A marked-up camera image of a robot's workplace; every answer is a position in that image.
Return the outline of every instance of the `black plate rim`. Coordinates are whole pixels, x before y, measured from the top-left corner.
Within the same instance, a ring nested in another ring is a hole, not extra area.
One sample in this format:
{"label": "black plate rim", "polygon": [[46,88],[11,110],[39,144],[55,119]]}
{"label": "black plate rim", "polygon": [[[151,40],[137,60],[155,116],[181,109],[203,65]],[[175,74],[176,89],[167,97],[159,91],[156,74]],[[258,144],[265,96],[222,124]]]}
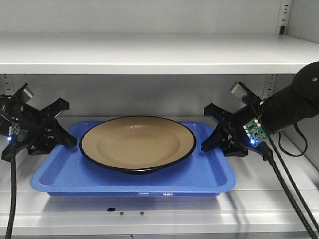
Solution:
{"label": "black plate rim", "polygon": [[[191,135],[193,136],[193,146],[192,148],[190,149],[190,151],[184,155],[182,158],[180,159],[177,159],[171,163],[167,163],[167,164],[163,164],[163,165],[159,165],[159,166],[155,166],[155,167],[149,167],[149,168],[118,168],[118,167],[112,167],[112,166],[109,166],[109,165],[105,165],[105,164],[102,164],[102,163],[99,163],[97,161],[95,161],[94,159],[92,159],[91,157],[89,157],[83,150],[82,148],[82,140],[84,138],[84,136],[93,128],[99,126],[100,124],[103,124],[105,122],[109,122],[109,121],[112,121],[112,120],[118,120],[118,119],[122,119],[122,118],[130,118],[130,117],[154,117],[154,118],[160,118],[160,119],[164,119],[164,120],[169,120],[169,121],[172,121],[172,122],[175,122],[183,127],[185,127],[190,133]],[[186,159],[187,157],[189,157],[195,150],[196,148],[196,136],[195,134],[188,128],[186,127],[185,125],[181,124],[180,122],[177,122],[177,121],[174,121],[174,120],[170,120],[170,119],[167,119],[167,118],[163,118],[163,117],[157,117],[157,116],[125,116],[125,117],[119,117],[119,118],[115,118],[115,119],[110,119],[110,120],[106,120],[106,121],[103,121],[95,126],[93,126],[92,128],[90,128],[88,131],[85,132],[85,134],[81,137],[80,139],[80,142],[79,142],[79,148],[80,148],[80,151],[82,153],[83,156],[85,156],[85,158],[89,159],[91,162],[93,162],[94,164],[96,165],[99,165],[101,167],[104,167],[104,168],[108,168],[108,169],[112,169],[112,170],[116,170],[116,171],[121,171],[121,172],[124,172],[124,173],[129,173],[129,174],[147,174],[147,173],[152,173],[154,171],[157,171],[159,169],[162,169],[162,168],[166,168],[166,167],[170,167],[172,165],[175,165],[181,161],[183,161],[184,159]]]}

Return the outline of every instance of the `brown plate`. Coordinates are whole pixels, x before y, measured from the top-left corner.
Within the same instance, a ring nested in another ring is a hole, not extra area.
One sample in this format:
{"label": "brown plate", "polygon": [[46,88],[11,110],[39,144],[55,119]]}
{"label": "brown plate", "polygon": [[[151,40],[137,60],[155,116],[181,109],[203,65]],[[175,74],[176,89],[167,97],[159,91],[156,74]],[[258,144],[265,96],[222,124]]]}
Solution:
{"label": "brown plate", "polygon": [[103,122],[87,131],[80,141],[81,152],[94,163],[133,174],[176,164],[195,146],[195,135],[187,127],[150,116]]}

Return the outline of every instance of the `white shelf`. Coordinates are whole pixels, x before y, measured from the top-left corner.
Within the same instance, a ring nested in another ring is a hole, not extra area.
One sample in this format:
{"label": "white shelf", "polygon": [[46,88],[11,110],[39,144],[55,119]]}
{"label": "white shelf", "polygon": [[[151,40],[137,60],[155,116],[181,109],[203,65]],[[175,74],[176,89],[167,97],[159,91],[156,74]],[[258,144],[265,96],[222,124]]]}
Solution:
{"label": "white shelf", "polygon": [[319,45],[274,34],[3,33],[1,74],[295,74]]}
{"label": "white shelf", "polygon": [[[109,119],[59,117],[58,120],[63,127],[68,128],[83,120]],[[213,123],[208,117],[171,119]],[[0,137],[1,148],[6,144],[5,138]],[[282,144],[289,152],[298,152],[285,136]],[[45,157],[46,155],[28,156],[26,150],[17,155],[18,193],[13,227],[15,236],[305,231],[271,166],[253,152],[244,158],[227,158],[237,183],[231,191],[215,198],[50,197],[44,192],[35,191],[29,184],[31,176]],[[283,157],[301,194],[318,220],[318,171],[305,157],[290,158],[284,154]],[[10,209],[9,168],[9,163],[0,160],[0,235],[5,234]]]}

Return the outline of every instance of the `black cable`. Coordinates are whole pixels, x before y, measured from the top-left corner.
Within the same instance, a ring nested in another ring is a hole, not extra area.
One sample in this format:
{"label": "black cable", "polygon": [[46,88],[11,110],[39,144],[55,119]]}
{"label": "black cable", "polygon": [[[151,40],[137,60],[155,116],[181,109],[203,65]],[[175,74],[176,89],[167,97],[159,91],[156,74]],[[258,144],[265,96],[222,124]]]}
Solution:
{"label": "black cable", "polygon": [[[253,106],[253,104],[250,103],[249,106],[250,106],[250,108],[252,109],[252,111],[254,112],[254,114],[255,114],[256,116],[258,116],[258,113],[256,112],[255,107]],[[286,164],[285,164],[285,162],[284,162],[282,156],[280,155],[280,153],[279,153],[277,147],[275,146],[274,141],[271,139],[270,134],[269,134],[267,128],[264,127],[263,122],[261,121],[261,119],[260,119],[260,124],[261,124],[262,127],[264,128],[264,131],[265,131],[266,135],[268,136],[269,142],[270,142],[271,146],[273,147],[273,149],[275,150],[275,153],[276,153],[276,155],[278,156],[278,158],[279,158],[279,160],[280,160],[280,163],[282,164],[282,166],[283,166],[283,168],[284,168],[284,170],[285,170],[285,172],[286,172],[286,174],[287,174],[287,176],[288,176],[288,178],[289,178],[291,184],[293,185],[293,187],[294,187],[294,189],[295,189],[295,191],[296,191],[296,193],[297,193],[297,195],[298,195],[298,197],[299,197],[301,203],[303,204],[303,206],[304,206],[306,212],[308,213],[308,215],[309,215],[311,221],[313,222],[313,224],[314,224],[316,230],[319,232],[318,223],[316,222],[316,220],[315,220],[313,214],[311,213],[311,211],[310,211],[308,205],[306,204],[304,198],[302,197],[302,195],[301,195],[301,193],[300,193],[298,187],[296,186],[296,184],[295,184],[295,182],[294,182],[294,179],[292,178],[292,176],[291,176],[291,174],[290,174],[290,172],[289,172],[289,170],[288,170],[288,168],[287,168],[287,166],[286,166]],[[304,225],[305,229],[307,230],[308,234],[311,236],[311,238],[313,238],[313,239],[318,239],[318,237],[317,237],[316,234],[314,233],[313,229],[311,228],[309,222],[307,221],[307,219],[305,218],[304,214],[303,214],[302,211],[300,210],[300,207],[298,206],[298,204],[296,203],[295,199],[293,198],[293,196],[292,196],[290,190],[288,189],[288,187],[287,187],[285,181],[283,180],[283,178],[282,178],[282,176],[281,176],[281,174],[280,174],[280,171],[279,171],[279,169],[278,169],[278,167],[277,167],[277,165],[276,165],[276,163],[275,163],[274,158],[273,158],[273,157],[268,157],[268,161],[269,161],[269,163],[271,164],[271,166],[272,166],[272,168],[273,168],[273,170],[274,170],[274,172],[275,172],[275,174],[276,174],[276,176],[277,176],[277,178],[278,178],[280,184],[282,185],[282,187],[283,187],[283,189],[284,189],[284,191],[285,191],[285,193],[286,193],[286,195],[287,195],[287,197],[288,197],[288,199],[289,199],[291,205],[293,206],[295,212],[297,213],[298,217],[300,218],[301,222],[303,223],[303,225]]]}
{"label": "black cable", "polygon": [[288,186],[286,185],[283,177],[280,174],[280,171],[278,169],[278,167],[276,166],[276,163],[273,159],[269,159],[268,162],[270,163],[270,165],[272,166],[281,186],[283,187],[291,205],[293,206],[293,208],[295,209],[300,221],[303,223],[304,227],[306,228],[308,234],[310,235],[310,237],[312,239],[318,239],[318,237],[316,236],[315,232],[313,231],[313,229],[311,228],[310,224],[308,223],[307,219],[305,218],[304,214],[302,213],[302,211],[300,210],[300,207],[298,206],[298,204],[296,203],[294,197],[292,196],[291,192],[288,189]]}
{"label": "black cable", "polygon": [[313,222],[313,224],[314,224],[316,230],[319,232],[319,225],[318,225],[316,219],[314,218],[314,216],[313,216],[312,212],[310,211],[310,209],[309,209],[307,203],[305,202],[303,196],[301,195],[301,193],[300,193],[300,191],[299,191],[299,189],[298,189],[298,187],[297,187],[297,185],[296,185],[296,183],[295,183],[293,177],[291,176],[291,174],[290,174],[290,172],[289,172],[289,170],[288,170],[288,168],[287,168],[287,166],[286,166],[286,164],[285,164],[285,162],[284,162],[282,156],[280,155],[280,153],[279,153],[277,147],[275,146],[275,143],[274,143],[273,140],[271,139],[271,137],[269,137],[269,142],[270,142],[270,144],[272,145],[273,149],[275,150],[275,153],[277,154],[277,156],[278,156],[278,158],[279,158],[279,160],[280,160],[280,163],[282,164],[282,166],[283,166],[283,168],[284,168],[284,170],[285,170],[285,172],[286,172],[286,174],[287,174],[287,176],[288,176],[288,178],[289,178],[289,181],[291,182],[291,184],[292,184],[294,190],[296,191],[296,194],[298,195],[298,197],[299,197],[301,203],[303,204],[303,207],[305,208],[306,212],[308,213],[308,215],[309,215],[311,221]]}
{"label": "black cable", "polygon": [[280,140],[281,140],[281,133],[280,133],[280,132],[278,132],[278,135],[279,135],[279,138],[278,138],[278,146],[279,146],[280,150],[281,150],[282,152],[284,152],[285,154],[287,154],[287,155],[289,155],[289,156],[291,156],[291,157],[300,157],[300,156],[304,155],[305,152],[307,151],[307,149],[308,149],[308,142],[307,142],[307,139],[306,139],[306,137],[304,136],[304,134],[303,134],[303,133],[300,131],[300,129],[298,128],[297,123],[294,124],[294,127],[295,127],[296,132],[297,132],[297,133],[301,136],[301,138],[303,138],[303,140],[305,141],[305,149],[304,149],[300,154],[298,154],[298,155],[295,155],[295,154],[292,154],[292,153],[289,153],[288,151],[286,151],[286,150],[282,147],[282,145],[281,145],[281,143],[280,143]]}
{"label": "black cable", "polygon": [[15,155],[16,155],[16,143],[17,135],[11,135],[10,140],[10,159],[11,159],[11,205],[8,225],[6,228],[5,239],[10,239],[12,235],[13,221],[15,217],[15,206],[16,206],[16,165],[15,165]]}

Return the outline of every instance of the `plastic tray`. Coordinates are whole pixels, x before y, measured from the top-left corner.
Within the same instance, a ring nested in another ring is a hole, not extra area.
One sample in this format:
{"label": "plastic tray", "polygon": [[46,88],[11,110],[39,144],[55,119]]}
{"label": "plastic tray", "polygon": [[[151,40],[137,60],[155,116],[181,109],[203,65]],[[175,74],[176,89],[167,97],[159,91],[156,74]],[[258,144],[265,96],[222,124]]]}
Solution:
{"label": "plastic tray", "polygon": [[[82,121],[69,132],[78,141],[102,121]],[[196,136],[191,156],[168,168],[145,175],[130,175],[100,167],[85,158],[79,145],[56,146],[31,179],[31,186],[51,196],[211,196],[235,186],[235,176],[220,148],[208,153],[201,142],[212,129],[201,122],[181,122]]]}

